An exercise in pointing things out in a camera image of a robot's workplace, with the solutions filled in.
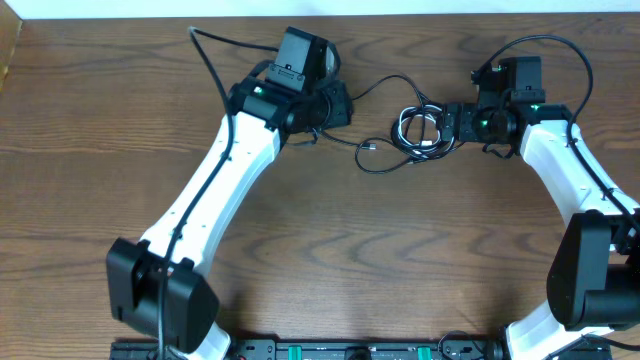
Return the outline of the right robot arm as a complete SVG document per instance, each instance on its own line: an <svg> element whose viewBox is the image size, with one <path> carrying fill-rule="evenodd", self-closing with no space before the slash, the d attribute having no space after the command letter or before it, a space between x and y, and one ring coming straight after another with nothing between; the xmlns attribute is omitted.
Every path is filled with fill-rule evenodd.
<svg viewBox="0 0 640 360"><path fill-rule="evenodd" d="M451 104L446 140L509 144L540 177L566 226L546 299L486 345L488 359L554 359L639 323L639 204L584 143L563 105Z"/></svg>

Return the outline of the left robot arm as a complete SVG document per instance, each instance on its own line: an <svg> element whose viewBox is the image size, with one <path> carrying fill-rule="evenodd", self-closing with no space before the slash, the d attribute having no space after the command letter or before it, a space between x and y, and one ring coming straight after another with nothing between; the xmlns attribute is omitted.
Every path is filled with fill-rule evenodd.
<svg viewBox="0 0 640 360"><path fill-rule="evenodd" d="M223 359L230 336L216 323L219 300L207 282L231 219L289 135L347 126L352 100L343 81L300 91L246 77L231 88L214 143L171 207L137 243L119 238L106 256L112 316L159 340L130 358Z"/></svg>

